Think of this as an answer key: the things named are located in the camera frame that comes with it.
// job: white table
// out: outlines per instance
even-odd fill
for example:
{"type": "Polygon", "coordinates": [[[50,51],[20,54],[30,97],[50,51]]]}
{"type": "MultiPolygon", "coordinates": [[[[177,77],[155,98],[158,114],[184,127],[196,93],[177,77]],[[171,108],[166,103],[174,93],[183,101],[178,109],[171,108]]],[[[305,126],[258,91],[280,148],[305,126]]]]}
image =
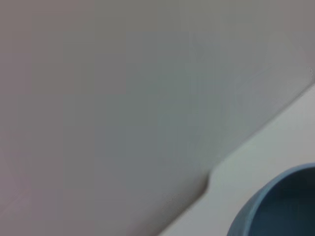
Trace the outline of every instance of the white table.
{"type": "Polygon", "coordinates": [[[161,236],[225,236],[258,189],[310,162],[315,162],[315,86],[218,165],[208,191],[161,236]]]}

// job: blue container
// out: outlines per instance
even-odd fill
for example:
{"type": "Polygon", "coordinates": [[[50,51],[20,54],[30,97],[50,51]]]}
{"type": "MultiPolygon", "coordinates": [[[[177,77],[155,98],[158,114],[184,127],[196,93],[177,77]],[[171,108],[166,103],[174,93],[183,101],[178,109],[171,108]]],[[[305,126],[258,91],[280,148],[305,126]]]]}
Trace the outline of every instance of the blue container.
{"type": "Polygon", "coordinates": [[[315,163],[289,169],[261,188],[227,236],[315,236],[315,163]]]}

